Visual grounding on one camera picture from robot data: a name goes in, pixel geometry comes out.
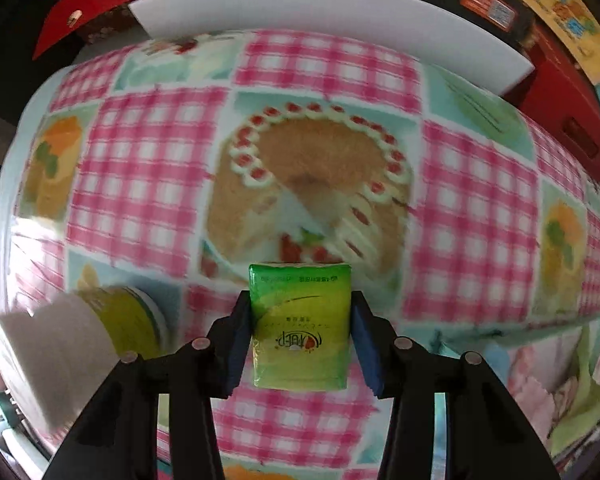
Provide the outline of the light green cloth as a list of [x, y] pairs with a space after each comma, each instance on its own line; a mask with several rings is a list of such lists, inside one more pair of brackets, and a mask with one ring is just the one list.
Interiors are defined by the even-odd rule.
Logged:
[[592, 377], [590, 354], [590, 329], [585, 326], [571, 365], [577, 388], [570, 407], [550, 433], [550, 456], [553, 458], [588, 434], [600, 420], [600, 384]]

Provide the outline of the green tissue pack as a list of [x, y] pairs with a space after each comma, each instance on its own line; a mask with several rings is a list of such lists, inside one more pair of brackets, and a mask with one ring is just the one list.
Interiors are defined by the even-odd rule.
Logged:
[[351, 292], [351, 269], [343, 263], [250, 266], [253, 385], [347, 388]]

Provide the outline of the pink white fluffy towel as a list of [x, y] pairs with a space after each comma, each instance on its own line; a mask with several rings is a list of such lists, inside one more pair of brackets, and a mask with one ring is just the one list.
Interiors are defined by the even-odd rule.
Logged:
[[554, 396], [532, 375], [533, 365], [533, 348], [518, 348], [509, 369], [507, 389], [542, 443], [547, 445], [553, 427], [555, 401]]

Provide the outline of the white plastic jar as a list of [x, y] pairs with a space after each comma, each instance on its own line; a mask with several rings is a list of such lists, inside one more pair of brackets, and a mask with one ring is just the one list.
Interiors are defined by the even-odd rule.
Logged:
[[120, 358], [161, 356], [166, 321], [146, 292], [106, 286], [63, 292], [0, 315], [0, 372], [24, 417], [61, 439]]

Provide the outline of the white tray teal rim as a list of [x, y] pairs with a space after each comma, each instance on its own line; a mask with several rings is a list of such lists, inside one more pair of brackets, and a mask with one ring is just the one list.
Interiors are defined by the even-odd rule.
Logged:
[[[571, 365], [585, 326], [590, 329], [590, 371], [594, 380], [600, 384], [600, 314], [565, 324], [529, 325], [512, 330], [459, 325], [403, 325], [400, 332], [415, 339], [427, 350], [442, 356], [459, 356], [468, 350], [482, 354], [506, 387], [509, 369], [517, 349], [532, 347], [532, 375], [554, 396], [553, 430], [570, 407], [574, 390], [577, 388], [577, 379], [574, 378]], [[567, 471], [585, 443], [599, 436], [600, 420], [588, 434], [568, 446], [556, 458], [552, 457], [558, 471]]]

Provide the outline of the pink checkered cake tablecloth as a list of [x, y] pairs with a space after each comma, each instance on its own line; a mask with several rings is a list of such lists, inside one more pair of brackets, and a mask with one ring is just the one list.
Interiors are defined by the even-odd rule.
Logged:
[[[266, 29], [61, 70], [0, 173], [0, 315], [131, 286], [162, 313], [168, 356], [230, 315], [253, 264], [335, 263], [405, 337], [599, 315], [600, 185], [444, 68]], [[343, 390], [262, 389], [251, 334], [239, 385], [211, 402], [221, 479], [381, 479], [392, 402], [350, 333], [349, 349]]]

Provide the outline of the red cardboard box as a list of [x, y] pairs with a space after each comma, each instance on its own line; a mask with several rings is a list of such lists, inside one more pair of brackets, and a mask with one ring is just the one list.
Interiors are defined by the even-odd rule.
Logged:
[[600, 182], [600, 102], [576, 60], [546, 25], [537, 22], [524, 53], [532, 73], [504, 99], [541, 126]]

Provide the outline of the white foam board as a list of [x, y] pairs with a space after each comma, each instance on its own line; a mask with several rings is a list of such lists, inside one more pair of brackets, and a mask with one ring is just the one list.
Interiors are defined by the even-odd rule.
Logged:
[[533, 70], [525, 55], [490, 32], [422, 0], [136, 0], [130, 10], [152, 38], [275, 28], [371, 42], [500, 96]]

